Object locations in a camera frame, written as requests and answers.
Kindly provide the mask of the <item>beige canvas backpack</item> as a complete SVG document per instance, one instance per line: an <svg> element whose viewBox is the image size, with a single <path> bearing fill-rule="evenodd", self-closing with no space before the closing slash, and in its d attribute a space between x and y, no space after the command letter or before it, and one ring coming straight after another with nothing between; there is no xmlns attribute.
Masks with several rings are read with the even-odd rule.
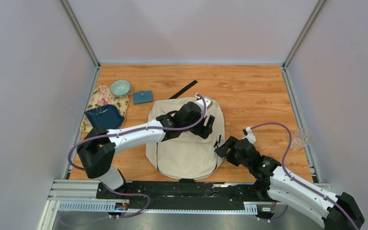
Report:
<svg viewBox="0 0 368 230"><path fill-rule="evenodd" d="M203 139L191 132L161 143L146 144L146 157L163 175L174 179L200 180L209 177L223 162L215 149L225 142L225 122L217 101L207 109L214 116L212 133Z"/></svg>

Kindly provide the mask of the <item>small blue wallet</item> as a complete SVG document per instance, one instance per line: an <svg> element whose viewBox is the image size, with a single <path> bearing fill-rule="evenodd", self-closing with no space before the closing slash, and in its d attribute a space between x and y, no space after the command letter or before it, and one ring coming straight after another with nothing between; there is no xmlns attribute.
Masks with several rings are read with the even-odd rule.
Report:
<svg viewBox="0 0 368 230"><path fill-rule="evenodd" d="M150 102L153 102L153 93L151 90L133 93L133 104L144 104Z"/></svg>

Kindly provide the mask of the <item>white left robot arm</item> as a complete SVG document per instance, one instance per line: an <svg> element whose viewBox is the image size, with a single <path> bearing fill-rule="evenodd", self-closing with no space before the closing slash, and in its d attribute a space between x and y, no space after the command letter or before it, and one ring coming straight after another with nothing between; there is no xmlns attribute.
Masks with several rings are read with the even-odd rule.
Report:
<svg viewBox="0 0 368 230"><path fill-rule="evenodd" d="M85 171L89 179L100 180L114 198L121 199L127 194L127 185L121 172L112 167L114 156L143 144L178 138L183 132L207 138L215 120L213 116L206 118L212 104L209 98L198 99L142 125L123 129L94 127L72 148L82 163L78 169Z"/></svg>

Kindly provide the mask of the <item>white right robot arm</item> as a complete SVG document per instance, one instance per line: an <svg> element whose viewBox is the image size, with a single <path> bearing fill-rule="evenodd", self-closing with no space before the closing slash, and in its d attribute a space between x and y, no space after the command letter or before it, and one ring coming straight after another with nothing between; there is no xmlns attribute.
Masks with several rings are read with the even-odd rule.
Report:
<svg viewBox="0 0 368 230"><path fill-rule="evenodd" d="M358 230L365 222L350 194L338 195L302 179L284 169L279 161L260 154L246 138L230 137L215 153L249 170L256 179L254 194L261 201L271 198L284 203L325 230Z"/></svg>

